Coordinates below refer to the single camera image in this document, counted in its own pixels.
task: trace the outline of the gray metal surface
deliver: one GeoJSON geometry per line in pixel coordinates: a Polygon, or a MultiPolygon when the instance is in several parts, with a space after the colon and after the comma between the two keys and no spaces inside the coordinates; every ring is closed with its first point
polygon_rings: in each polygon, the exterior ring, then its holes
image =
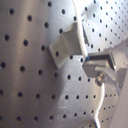
{"type": "MultiPolygon", "coordinates": [[[[47,50],[75,22],[72,0],[48,2],[0,1],[1,128],[95,128],[100,88],[85,75],[82,56],[71,56],[57,70],[47,50]]],[[[127,1],[81,0],[81,5],[88,28],[94,29],[89,53],[126,39],[127,1]]],[[[102,128],[109,126],[118,100],[110,86],[105,91],[99,115],[102,128]]]]}

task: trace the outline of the perforated metal panel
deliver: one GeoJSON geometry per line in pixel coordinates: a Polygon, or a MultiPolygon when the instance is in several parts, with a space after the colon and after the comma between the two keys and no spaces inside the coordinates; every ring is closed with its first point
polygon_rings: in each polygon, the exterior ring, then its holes
{"type": "MultiPolygon", "coordinates": [[[[92,30],[89,53],[127,38],[127,7],[126,0],[81,0],[92,30]]],[[[1,128],[95,128],[100,87],[86,77],[82,56],[57,69],[47,50],[73,22],[72,0],[0,1],[1,128]]],[[[118,100],[110,85],[105,91],[102,128],[108,128],[118,100]]]]}

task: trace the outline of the pegboard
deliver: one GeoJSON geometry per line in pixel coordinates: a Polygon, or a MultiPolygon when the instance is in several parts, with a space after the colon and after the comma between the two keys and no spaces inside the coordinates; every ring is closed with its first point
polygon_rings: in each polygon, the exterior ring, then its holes
{"type": "MultiPolygon", "coordinates": [[[[89,53],[127,38],[128,1],[80,2],[92,30],[89,53]]],[[[1,128],[95,128],[100,87],[87,78],[82,56],[70,56],[57,69],[47,50],[76,21],[72,0],[0,1],[1,128]]],[[[105,91],[102,128],[108,128],[118,101],[110,85],[105,91]]]]}

